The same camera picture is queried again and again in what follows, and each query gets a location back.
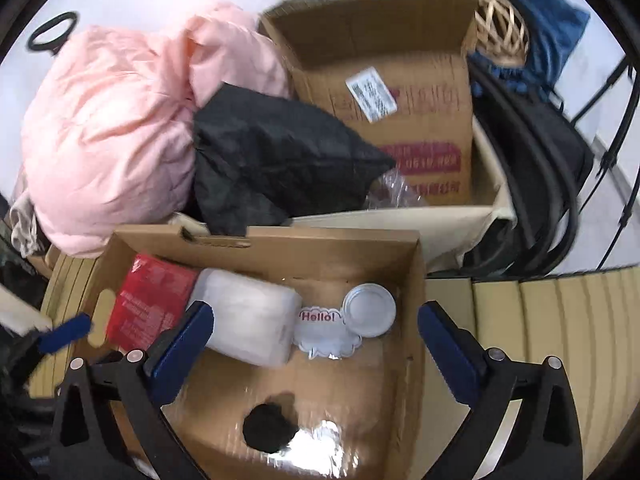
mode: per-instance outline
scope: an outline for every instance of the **white label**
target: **white label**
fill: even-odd
[[[370,123],[398,111],[396,100],[372,66],[350,77],[346,83]]]
[[[309,359],[340,359],[352,356],[362,345],[362,338],[347,329],[342,313],[336,308],[306,306],[298,314],[293,343]]]

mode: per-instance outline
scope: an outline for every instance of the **cloud-shaped sticker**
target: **cloud-shaped sticker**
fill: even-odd
[[[362,338],[347,329],[339,310],[320,306],[302,308],[293,341],[309,354],[309,359],[318,356],[334,359],[350,357],[362,345]]]

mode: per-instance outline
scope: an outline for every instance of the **blue gripper pad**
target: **blue gripper pad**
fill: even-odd
[[[482,347],[437,301],[418,309],[418,331],[456,401],[473,409],[486,374]]]
[[[162,340],[151,346],[144,369],[148,376],[149,396],[156,406],[174,402],[191,367],[211,337],[213,326],[211,307],[203,301],[194,301],[180,324],[162,332],[159,337]]]
[[[40,336],[38,350],[43,354],[54,354],[58,350],[86,336],[91,330],[91,318],[78,314]]]

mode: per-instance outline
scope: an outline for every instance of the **woven rattan ball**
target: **woven rattan ball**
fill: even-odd
[[[478,0],[478,49],[500,66],[523,66],[529,51],[529,31],[509,0]]]

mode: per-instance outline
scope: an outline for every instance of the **silver screw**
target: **silver screw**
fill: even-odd
[[[546,360],[546,362],[549,363],[549,366],[555,368],[556,370],[562,368],[562,361],[555,355],[552,355],[549,359]]]
[[[137,363],[138,361],[140,361],[140,359],[142,359],[143,356],[144,353],[142,350],[132,350],[127,354],[127,361],[129,361],[130,363]]]
[[[502,361],[506,357],[504,352],[499,348],[489,348],[488,352],[489,357],[494,361]]]
[[[81,368],[83,364],[84,361],[81,358],[76,357],[73,361],[71,361],[71,364],[69,366],[72,370],[78,370],[78,368]]]

